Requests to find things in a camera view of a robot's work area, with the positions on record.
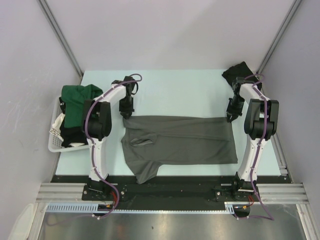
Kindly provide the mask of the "grey t-shirt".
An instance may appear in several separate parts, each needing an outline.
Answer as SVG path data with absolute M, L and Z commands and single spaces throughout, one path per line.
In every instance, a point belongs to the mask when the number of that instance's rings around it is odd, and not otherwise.
M 238 157 L 225 117 L 132 116 L 121 139 L 128 168 L 143 184 L 163 165 L 227 165 Z

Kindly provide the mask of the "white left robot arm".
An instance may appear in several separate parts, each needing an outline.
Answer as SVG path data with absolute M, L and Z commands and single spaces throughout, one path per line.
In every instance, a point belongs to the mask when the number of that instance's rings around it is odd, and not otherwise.
M 109 175 L 104 161 L 107 159 L 103 150 L 107 137 L 112 130 L 112 111 L 118 105 L 119 113 L 129 119 L 134 110 L 133 96 L 139 90 L 139 82 L 143 77 L 134 73 L 123 80 L 115 80 L 111 88 L 93 99 L 84 102 L 82 129 L 87 138 L 91 157 L 91 170 L 88 177 L 88 189 L 100 200 L 105 200 L 115 188 L 107 182 Z

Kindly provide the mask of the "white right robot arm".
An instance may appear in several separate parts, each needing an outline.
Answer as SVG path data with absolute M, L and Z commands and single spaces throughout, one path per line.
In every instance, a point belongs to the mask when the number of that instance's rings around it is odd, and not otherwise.
M 279 102 L 266 97 L 258 84 L 248 77 L 237 77 L 232 83 L 233 97 L 229 99 L 226 109 L 227 122 L 231 123 L 242 115 L 244 103 L 248 104 L 244 120 L 246 148 L 230 188 L 231 196 L 237 201 L 257 190 L 261 155 L 278 127 Z

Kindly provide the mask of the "folded black t-shirt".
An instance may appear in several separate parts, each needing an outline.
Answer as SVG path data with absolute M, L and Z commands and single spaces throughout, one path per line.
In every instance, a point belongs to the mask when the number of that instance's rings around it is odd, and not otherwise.
M 236 90 L 236 93 L 240 91 L 240 84 L 234 84 L 237 77 L 246 78 L 253 75 L 253 72 L 249 69 L 245 61 L 242 61 L 239 64 L 231 66 L 229 69 L 222 73 L 222 77 L 227 81 L 227 83 L 232 87 L 233 90 Z

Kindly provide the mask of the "green t-shirt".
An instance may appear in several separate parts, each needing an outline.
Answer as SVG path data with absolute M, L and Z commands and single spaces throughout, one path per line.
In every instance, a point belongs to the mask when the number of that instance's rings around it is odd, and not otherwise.
M 103 90 L 93 84 L 64 85 L 61 90 L 61 100 L 65 103 L 64 127 L 67 129 L 80 127 L 85 101 L 102 94 Z

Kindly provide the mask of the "black t-shirt in basket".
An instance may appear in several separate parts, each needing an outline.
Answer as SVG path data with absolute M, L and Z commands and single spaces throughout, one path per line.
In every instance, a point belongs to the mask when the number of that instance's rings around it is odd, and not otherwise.
M 85 146 L 88 144 L 85 134 L 82 132 L 80 126 L 66 128 L 65 119 L 66 119 L 66 103 L 59 97 L 59 105 L 62 111 L 62 123 L 59 127 L 60 136 L 62 138 L 61 146 L 63 148 L 74 148 Z

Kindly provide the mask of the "white printed t-shirt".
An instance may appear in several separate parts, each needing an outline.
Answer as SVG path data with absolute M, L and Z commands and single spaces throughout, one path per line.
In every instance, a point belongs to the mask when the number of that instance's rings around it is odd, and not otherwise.
M 63 114 L 61 113 L 55 120 L 55 122 L 51 125 L 51 129 L 49 130 L 49 133 L 52 135 L 58 137 L 61 141 L 63 140 L 60 136 L 60 125 L 63 121 Z

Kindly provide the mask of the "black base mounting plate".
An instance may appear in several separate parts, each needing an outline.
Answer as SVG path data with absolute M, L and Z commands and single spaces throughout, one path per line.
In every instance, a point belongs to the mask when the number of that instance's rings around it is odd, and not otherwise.
M 157 176 L 138 184 L 134 176 L 110 176 L 94 187 L 86 175 L 54 175 L 55 184 L 81 184 L 79 197 L 85 202 L 100 202 L 98 209 L 109 210 L 116 201 L 117 210 L 129 211 L 216 211 L 225 202 L 252 204 L 253 193 L 235 191 L 233 176 Z

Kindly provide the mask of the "white plastic laundry basket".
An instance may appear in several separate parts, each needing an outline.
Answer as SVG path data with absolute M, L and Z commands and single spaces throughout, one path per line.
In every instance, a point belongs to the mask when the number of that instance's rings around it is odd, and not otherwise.
M 62 110 L 60 108 L 60 101 L 59 96 L 55 98 L 53 101 L 53 111 L 52 111 L 52 117 L 51 117 L 51 125 L 55 122 L 56 118 L 62 113 Z M 57 136 L 54 136 L 53 134 L 49 133 L 48 137 L 48 149 L 52 153 L 64 153 L 64 152 L 71 152 L 71 151 L 79 151 L 79 150 L 85 150 L 88 149 L 88 145 L 81 145 L 76 147 L 63 147 L 62 146 L 62 140 L 60 140 Z

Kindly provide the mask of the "aluminium frame rail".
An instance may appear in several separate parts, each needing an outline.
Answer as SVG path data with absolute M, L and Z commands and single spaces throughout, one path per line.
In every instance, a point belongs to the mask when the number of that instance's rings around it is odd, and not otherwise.
M 83 183 L 43 183 L 38 191 L 37 203 L 79 203 Z M 308 204 L 309 200 L 301 183 L 259 183 L 260 198 L 264 204 Z

